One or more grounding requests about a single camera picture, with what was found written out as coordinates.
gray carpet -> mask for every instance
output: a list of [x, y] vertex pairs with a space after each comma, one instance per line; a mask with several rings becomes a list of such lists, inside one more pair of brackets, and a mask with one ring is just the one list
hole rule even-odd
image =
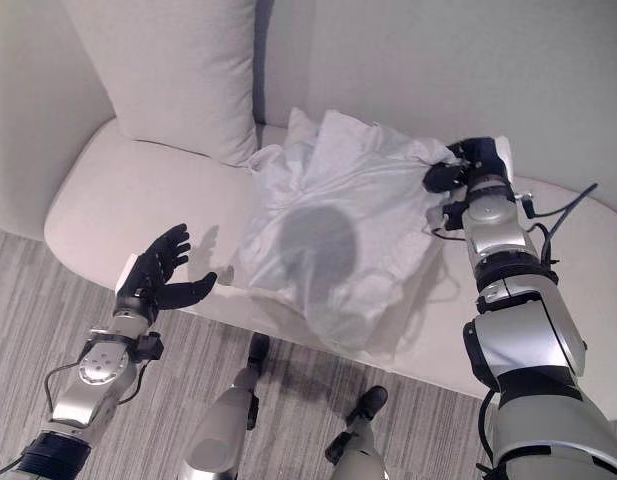
[[[45, 245], [0, 231], [0, 466], [38, 433], [44, 373], [77, 356], [112, 304], [110, 291], [69, 272]], [[156, 329], [162, 360], [119, 408], [79, 478], [174, 479], [196, 423], [245, 361], [245, 330], [180, 312], [162, 313]], [[393, 479], [479, 478], [478, 400], [278, 340], [271, 359], [240, 478], [328, 478], [323, 450], [374, 384], [390, 394], [374, 430]], [[54, 395], [68, 375], [54, 382]]]

striped carpet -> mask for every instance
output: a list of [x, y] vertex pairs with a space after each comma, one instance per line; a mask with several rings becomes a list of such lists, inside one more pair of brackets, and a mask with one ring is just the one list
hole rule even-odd
[[[110, 291], [69, 272], [44, 244], [0, 231], [0, 466], [37, 435], [44, 373], [77, 356], [112, 304]], [[119, 408], [79, 478], [174, 479], [196, 423], [245, 361], [245, 330], [181, 312], [162, 313], [156, 327], [162, 360], [148, 367], [140, 395]], [[68, 376], [54, 382], [54, 395]], [[240, 479], [328, 478], [323, 450], [374, 384], [390, 394], [374, 430], [393, 479], [479, 478], [478, 400], [274, 340]]]

white couch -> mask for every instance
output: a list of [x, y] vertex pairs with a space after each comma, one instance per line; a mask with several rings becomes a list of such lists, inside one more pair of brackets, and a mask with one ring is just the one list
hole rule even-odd
[[[254, 115], [260, 145], [283, 143], [290, 109], [338, 108], [444, 141], [510, 137], [516, 171], [580, 190], [601, 183], [617, 211], [617, 0], [259, 0]], [[225, 266], [250, 214], [245, 169], [125, 137], [58, 0], [0, 0], [0, 227], [45, 239], [68, 268], [112, 288], [131, 252], [185, 221], [179, 278]], [[538, 209], [572, 193], [519, 179]], [[586, 201], [554, 244], [562, 291], [591, 346], [583, 380], [617, 418], [617, 213]], [[356, 360], [472, 395], [461, 327], [475, 314], [461, 245], [431, 259], [401, 308], [395, 359]], [[274, 299], [218, 286], [192, 312], [323, 348]]]

white pillow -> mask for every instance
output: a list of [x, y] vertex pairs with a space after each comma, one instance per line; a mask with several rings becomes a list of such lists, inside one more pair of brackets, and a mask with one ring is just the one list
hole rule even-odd
[[64, 0], [121, 132], [244, 163], [255, 0]]

black band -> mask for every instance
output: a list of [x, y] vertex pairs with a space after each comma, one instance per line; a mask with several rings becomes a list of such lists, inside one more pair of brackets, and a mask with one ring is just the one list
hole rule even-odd
[[549, 278], [555, 285], [559, 277], [549, 266], [542, 265], [537, 257], [525, 252], [505, 251], [487, 256], [475, 267], [477, 290], [517, 275], [541, 275]]
[[18, 470], [52, 480], [73, 480], [90, 455], [90, 446], [76, 438], [42, 433], [26, 450]]
[[535, 395], [558, 395], [583, 401], [568, 367], [520, 368], [499, 375], [497, 380], [501, 388], [500, 409], [512, 400]]

